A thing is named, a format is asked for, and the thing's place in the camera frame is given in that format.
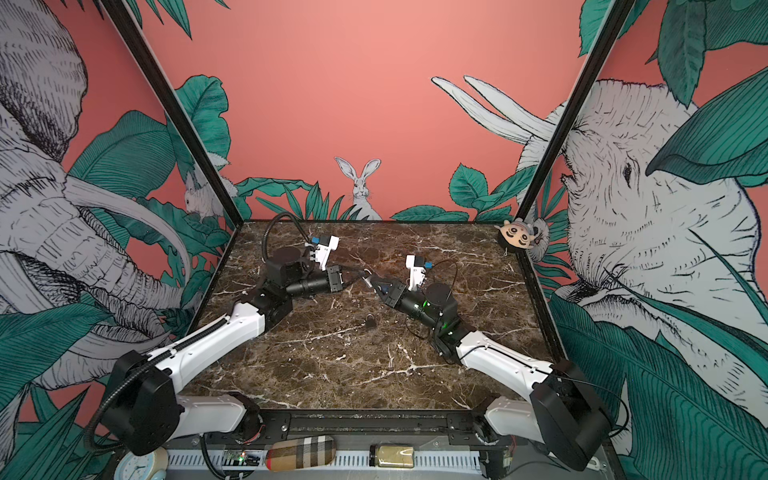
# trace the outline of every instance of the striped fabric object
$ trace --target striped fabric object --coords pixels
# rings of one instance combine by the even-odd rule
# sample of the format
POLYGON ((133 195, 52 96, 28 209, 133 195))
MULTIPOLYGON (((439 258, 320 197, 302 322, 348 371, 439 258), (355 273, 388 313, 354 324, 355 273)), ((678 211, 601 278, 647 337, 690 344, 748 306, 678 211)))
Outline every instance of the striped fabric object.
POLYGON ((328 465, 336 457, 336 442, 328 435, 286 440, 266 453, 266 467, 273 472, 328 465))

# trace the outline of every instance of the white clock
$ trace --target white clock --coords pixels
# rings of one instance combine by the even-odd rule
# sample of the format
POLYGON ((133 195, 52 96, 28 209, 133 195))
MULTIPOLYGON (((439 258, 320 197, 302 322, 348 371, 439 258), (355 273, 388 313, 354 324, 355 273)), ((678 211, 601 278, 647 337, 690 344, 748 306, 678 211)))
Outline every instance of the white clock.
POLYGON ((168 468, 168 452, 159 448, 137 457, 127 453, 114 471, 114 480, 164 480, 168 468))

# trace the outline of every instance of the black metal frame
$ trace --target black metal frame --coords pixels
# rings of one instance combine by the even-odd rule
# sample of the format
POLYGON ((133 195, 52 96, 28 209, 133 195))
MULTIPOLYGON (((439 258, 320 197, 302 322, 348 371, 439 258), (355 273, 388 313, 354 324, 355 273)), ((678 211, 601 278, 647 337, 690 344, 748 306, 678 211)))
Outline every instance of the black metal frame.
POLYGON ((552 139, 547 144, 547 149, 536 169, 531 185, 528 186, 528 191, 522 203, 520 203, 520 207, 518 207, 518 212, 515 214, 516 217, 525 218, 533 207, 536 196, 544 186, 554 161, 560 156, 563 144, 566 138, 568 138, 568 133, 573 128, 581 107, 584 106, 584 102, 589 97, 592 85, 598 79, 605 59, 608 57, 608 53, 611 51, 611 47, 613 47, 621 27, 624 26, 624 21, 627 20, 633 4, 634 0, 615 0, 613 7, 611 7, 611 10, 606 15, 603 28, 598 34, 594 47, 589 52, 589 58, 587 58, 584 67, 581 69, 571 97, 568 99, 568 104, 565 105, 563 110, 563 115, 554 128, 552 139))
POLYGON ((214 189, 216 196, 224 207, 224 211, 227 212, 235 227, 239 227, 243 224, 240 212, 237 211, 235 203, 224 189, 218 172, 216 172, 216 169, 208 160, 208 153, 203 142, 197 136, 197 132, 190 122, 187 112, 179 104, 176 92, 168 83, 160 65, 144 41, 144 36, 134 23, 133 17, 131 17, 131 14, 121 0, 101 0, 101 3, 104 5, 104 10, 107 11, 115 28, 120 32, 120 36, 123 38, 126 46, 128 46, 131 54, 133 54, 136 63, 147 78, 152 90, 154 90, 154 93, 163 105, 170 121, 173 122, 181 139, 189 148, 192 158, 197 162, 197 166, 203 171, 208 183, 214 189))

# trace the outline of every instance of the small figurine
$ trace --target small figurine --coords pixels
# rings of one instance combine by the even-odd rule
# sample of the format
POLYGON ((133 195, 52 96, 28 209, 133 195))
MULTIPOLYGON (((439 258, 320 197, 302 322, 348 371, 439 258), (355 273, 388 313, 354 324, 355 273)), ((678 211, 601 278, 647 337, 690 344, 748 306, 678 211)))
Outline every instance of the small figurine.
POLYGON ((514 222, 504 220, 503 226, 499 227, 494 225, 494 227, 498 228, 499 239, 503 238, 504 241, 512 247, 523 248, 526 250, 533 248, 534 240, 538 233, 535 233, 535 229, 532 225, 527 224, 521 218, 515 219, 514 222))

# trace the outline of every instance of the brown marble surface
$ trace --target brown marble surface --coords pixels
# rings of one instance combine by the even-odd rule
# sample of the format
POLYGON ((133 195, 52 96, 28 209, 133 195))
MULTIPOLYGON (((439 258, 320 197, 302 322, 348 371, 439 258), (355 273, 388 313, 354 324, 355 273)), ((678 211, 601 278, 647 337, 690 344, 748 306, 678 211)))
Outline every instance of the brown marble surface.
MULTIPOLYGON (((237 238, 200 324, 228 313, 263 268, 264 222, 246 223, 237 238)), ((307 223, 307 233, 338 236, 329 264, 363 265, 380 276, 406 281, 406 254, 433 263, 459 262, 454 295, 464 321, 497 342, 539 359, 550 359, 517 260, 504 257, 489 225, 307 223)), ((291 223, 275 226, 270 251, 300 246, 291 223)), ((451 283, 453 266, 428 273, 451 283)), ((458 409, 473 407, 490 392, 519 398, 486 375, 447 365, 415 320, 384 306, 363 281, 337 294, 295 300, 293 312, 270 332, 244 343, 203 371, 185 395, 222 395, 239 390, 265 408, 458 409), (366 316, 376 328, 365 327, 366 316)))

